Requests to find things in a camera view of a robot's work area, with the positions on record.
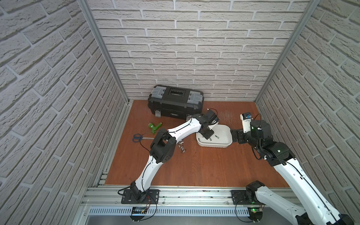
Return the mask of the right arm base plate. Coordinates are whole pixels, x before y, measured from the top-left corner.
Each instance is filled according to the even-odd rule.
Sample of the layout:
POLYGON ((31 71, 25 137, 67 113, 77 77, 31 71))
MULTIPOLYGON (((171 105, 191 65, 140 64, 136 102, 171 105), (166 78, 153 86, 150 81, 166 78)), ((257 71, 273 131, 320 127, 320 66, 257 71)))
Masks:
POLYGON ((249 190, 231 190, 232 202, 234 205, 253 204, 253 194, 249 190))

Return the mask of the right aluminium corner post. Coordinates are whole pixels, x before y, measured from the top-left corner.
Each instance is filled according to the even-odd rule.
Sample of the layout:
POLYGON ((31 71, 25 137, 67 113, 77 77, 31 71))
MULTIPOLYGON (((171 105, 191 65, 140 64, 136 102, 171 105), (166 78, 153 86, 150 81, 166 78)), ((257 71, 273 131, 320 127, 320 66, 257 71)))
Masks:
POLYGON ((286 59, 287 55, 292 50, 294 44, 298 40, 300 34, 302 33, 303 29, 307 25, 308 21, 310 20, 314 11, 318 7, 319 3, 320 3, 320 0, 309 1, 307 8, 305 9, 303 15, 301 16, 300 20, 296 24, 293 32, 291 33, 288 41, 286 42, 286 44, 284 46, 284 49, 280 53, 280 56, 276 60, 272 70, 270 71, 270 73, 269 73, 267 79, 265 80, 263 86, 261 87, 257 97, 255 98, 254 102, 256 104, 260 101, 260 98, 263 96, 264 92, 266 91, 267 87, 269 86, 270 82, 272 81, 273 77, 275 76, 276 72, 279 70, 283 61, 286 59))

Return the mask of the controller board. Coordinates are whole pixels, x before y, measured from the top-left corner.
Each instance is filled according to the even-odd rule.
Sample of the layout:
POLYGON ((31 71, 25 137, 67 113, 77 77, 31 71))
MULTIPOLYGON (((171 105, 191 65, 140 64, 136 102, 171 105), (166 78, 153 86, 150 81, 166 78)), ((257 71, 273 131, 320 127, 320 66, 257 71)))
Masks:
POLYGON ((148 207, 133 207, 130 218, 133 222, 139 222, 147 215, 148 207))
POLYGON ((260 222, 263 218, 263 210, 261 208, 248 208, 248 218, 251 222, 260 222))

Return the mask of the left controller board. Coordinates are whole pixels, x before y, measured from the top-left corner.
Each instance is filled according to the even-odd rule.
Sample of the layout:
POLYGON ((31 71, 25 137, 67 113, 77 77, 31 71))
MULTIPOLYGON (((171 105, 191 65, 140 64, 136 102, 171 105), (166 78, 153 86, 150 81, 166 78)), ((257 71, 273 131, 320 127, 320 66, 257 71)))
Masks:
POLYGON ((133 222, 139 222, 147 215, 148 207, 133 207, 130 218, 133 222))

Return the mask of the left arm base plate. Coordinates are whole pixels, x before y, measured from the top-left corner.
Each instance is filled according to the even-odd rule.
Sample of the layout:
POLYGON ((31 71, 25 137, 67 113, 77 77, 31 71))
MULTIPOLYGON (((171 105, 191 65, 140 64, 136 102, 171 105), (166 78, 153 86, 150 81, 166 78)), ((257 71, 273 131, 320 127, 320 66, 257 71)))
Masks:
POLYGON ((121 203, 122 204, 147 204, 155 205, 158 203, 159 199, 159 189, 149 189, 145 193, 141 193, 139 196, 136 196, 132 193, 130 189, 124 190, 122 194, 121 203))

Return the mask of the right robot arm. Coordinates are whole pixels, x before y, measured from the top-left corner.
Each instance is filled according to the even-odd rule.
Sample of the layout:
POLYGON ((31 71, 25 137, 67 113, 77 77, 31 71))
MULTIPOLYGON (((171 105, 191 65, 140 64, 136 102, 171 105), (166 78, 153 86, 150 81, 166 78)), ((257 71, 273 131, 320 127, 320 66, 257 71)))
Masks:
POLYGON ((233 196, 235 204, 260 203, 276 211, 293 225, 353 225, 347 214, 340 213, 313 184, 295 154, 283 142, 273 139, 270 125, 264 120, 242 119, 239 142, 251 146, 258 160, 265 160, 287 182, 299 199, 298 206, 275 194, 260 181, 246 186, 243 197, 233 196))

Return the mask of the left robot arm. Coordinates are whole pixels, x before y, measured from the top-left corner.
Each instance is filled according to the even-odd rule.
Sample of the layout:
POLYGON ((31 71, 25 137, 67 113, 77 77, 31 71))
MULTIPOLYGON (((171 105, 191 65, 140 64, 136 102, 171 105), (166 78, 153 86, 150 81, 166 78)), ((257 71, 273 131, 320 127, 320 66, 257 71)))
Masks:
POLYGON ((150 153, 141 175, 130 184, 132 195, 137 201, 146 198, 147 191, 160 169, 174 155, 176 145, 184 138, 199 133, 205 139, 214 135, 212 130, 219 122, 216 110, 208 109, 205 114, 197 113, 185 123, 171 129, 161 129, 157 132, 150 145, 150 153))

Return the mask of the right controller board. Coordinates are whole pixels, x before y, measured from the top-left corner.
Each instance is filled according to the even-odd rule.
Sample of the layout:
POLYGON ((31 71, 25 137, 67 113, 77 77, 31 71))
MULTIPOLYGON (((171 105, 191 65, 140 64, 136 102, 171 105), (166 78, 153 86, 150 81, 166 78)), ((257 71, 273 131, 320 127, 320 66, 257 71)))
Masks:
POLYGON ((260 222, 263 218, 263 210, 261 208, 248 208, 248 218, 251 222, 260 222))

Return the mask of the aluminium front rail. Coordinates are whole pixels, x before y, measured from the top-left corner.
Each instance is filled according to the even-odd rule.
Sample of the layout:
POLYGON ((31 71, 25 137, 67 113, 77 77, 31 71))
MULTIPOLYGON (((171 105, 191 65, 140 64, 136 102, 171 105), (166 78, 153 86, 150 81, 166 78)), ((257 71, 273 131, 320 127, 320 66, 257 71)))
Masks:
POLYGON ((159 189, 158 203, 122 204, 122 186, 90 187, 80 204, 81 213, 87 216, 130 216, 133 207, 148 207, 151 216, 185 217, 240 217, 249 216, 248 208, 269 209, 263 203, 234 205, 231 190, 235 187, 171 187, 155 186, 159 189))

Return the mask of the black plastic toolbox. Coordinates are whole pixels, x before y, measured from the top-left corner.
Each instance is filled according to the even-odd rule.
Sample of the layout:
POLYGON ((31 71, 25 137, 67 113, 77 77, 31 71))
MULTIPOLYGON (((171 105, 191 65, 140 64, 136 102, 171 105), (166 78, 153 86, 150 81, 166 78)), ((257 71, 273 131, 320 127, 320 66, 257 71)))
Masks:
POLYGON ((202 91, 156 85, 148 97, 148 108, 158 118, 186 120, 189 115, 202 112, 203 102, 202 91))

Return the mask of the blue handled scissors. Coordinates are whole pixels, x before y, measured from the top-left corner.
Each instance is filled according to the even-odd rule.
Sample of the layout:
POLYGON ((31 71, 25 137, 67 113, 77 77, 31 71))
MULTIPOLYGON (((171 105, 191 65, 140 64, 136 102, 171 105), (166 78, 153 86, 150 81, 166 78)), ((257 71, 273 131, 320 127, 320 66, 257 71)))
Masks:
POLYGON ((133 138, 132 138, 132 141, 135 142, 135 143, 139 143, 141 142, 142 140, 153 140, 152 137, 144 137, 143 135, 141 134, 134 134, 133 135, 133 138))

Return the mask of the left aluminium corner post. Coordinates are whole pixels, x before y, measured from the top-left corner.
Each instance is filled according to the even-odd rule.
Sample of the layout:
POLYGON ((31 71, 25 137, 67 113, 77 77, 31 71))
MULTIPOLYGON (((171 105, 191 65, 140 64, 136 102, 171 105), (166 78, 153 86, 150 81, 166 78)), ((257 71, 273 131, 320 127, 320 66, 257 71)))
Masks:
POLYGON ((97 25, 96 19, 94 18, 91 8, 86 0, 79 0, 78 1, 79 6, 84 14, 84 17, 93 33, 93 36, 98 44, 98 47, 105 59, 105 62, 107 63, 109 70, 111 72, 111 75, 113 76, 115 83, 117 84, 117 87, 119 88, 120 94, 122 98, 124 99, 126 104, 129 104, 130 99, 126 94, 125 88, 122 85, 122 82, 120 80, 119 74, 115 68, 114 62, 110 56, 109 50, 105 44, 105 41, 101 35, 100 29, 97 25))

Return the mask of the aluminium corner post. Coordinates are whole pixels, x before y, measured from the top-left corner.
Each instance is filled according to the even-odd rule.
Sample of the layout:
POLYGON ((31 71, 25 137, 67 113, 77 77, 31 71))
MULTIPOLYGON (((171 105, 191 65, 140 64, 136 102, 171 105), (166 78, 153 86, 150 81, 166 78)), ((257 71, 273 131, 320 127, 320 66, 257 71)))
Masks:
POLYGON ((275 76, 276 72, 279 70, 283 61, 286 59, 287 55, 292 50, 294 44, 298 40, 300 34, 302 33, 303 29, 307 25, 308 21, 310 20, 314 11, 318 7, 319 3, 320 3, 320 0, 309 1, 307 8, 305 9, 303 15, 301 16, 300 20, 296 24, 293 32, 291 33, 288 41, 286 42, 286 44, 284 46, 284 49, 280 53, 280 56, 276 60, 272 70, 270 71, 270 73, 269 73, 267 79, 265 80, 263 86, 261 87, 257 97, 255 98, 254 102, 256 104, 260 101, 260 98, 263 96, 264 92, 266 91, 267 87, 269 86, 270 82, 272 81, 273 77, 275 76))
POLYGON ((120 80, 119 74, 115 68, 114 62, 110 56, 109 50, 105 44, 105 41, 101 35, 100 29, 97 25, 96 19, 94 18, 91 8, 86 0, 79 0, 78 1, 79 6, 84 14, 84 17, 93 33, 93 36, 98 44, 98 47, 105 59, 105 62, 107 63, 109 70, 111 72, 111 75, 113 76, 115 83, 117 84, 117 87, 119 88, 120 94, 122 98, 124 99, 126 104, 129 104, 130 99, 126 94, 125 88, 122 85, 122 82, 120 80))

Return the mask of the white plastic storage box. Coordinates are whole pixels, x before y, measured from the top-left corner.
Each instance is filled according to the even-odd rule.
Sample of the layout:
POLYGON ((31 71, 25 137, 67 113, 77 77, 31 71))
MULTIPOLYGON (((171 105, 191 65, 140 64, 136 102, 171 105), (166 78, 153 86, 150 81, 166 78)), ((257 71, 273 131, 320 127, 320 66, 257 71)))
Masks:
POLYGON ((206 140, 200 133, 196 133, 197 143, 202 147, 227 148, 232 141, 231 129, 226 125, 216 125, 213 129, 214 134, 206 140))

